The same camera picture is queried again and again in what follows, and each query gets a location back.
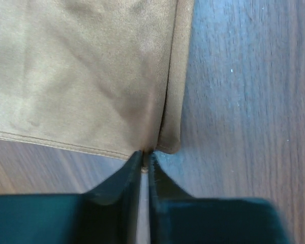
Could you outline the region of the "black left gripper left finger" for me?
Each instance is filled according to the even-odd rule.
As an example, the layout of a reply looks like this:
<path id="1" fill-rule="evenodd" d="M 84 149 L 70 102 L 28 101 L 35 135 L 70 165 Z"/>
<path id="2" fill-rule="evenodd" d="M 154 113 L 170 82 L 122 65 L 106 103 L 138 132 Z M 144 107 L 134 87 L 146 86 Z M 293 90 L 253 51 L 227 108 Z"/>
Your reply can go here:
<path id="1" fill-rule="evenodd" d="M 142 160 L 83 194 L 0 195 L 0 243 L 135 243 Z"/>

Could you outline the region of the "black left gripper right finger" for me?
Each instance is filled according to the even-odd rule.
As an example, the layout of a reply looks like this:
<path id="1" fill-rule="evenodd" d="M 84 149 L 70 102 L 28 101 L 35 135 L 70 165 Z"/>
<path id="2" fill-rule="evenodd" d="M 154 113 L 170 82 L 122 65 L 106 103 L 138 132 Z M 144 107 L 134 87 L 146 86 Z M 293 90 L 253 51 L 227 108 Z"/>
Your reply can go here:
<path id="1" fill-rule="evenodd" d="M 197 198 L 148 156 L 151 243 L 290 243 L 276 208 L 262 198 Z"/>

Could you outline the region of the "brown cloth napkin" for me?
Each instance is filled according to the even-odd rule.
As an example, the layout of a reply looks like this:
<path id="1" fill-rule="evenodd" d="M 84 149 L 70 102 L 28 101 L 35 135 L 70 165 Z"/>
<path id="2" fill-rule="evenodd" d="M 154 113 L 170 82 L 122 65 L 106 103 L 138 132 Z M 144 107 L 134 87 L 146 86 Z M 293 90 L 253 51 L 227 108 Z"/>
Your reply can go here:
<path id="1" fill-rule="evenodd" d="M 0 140 L 180 149 L 193 1 L 0 1 Z"/>

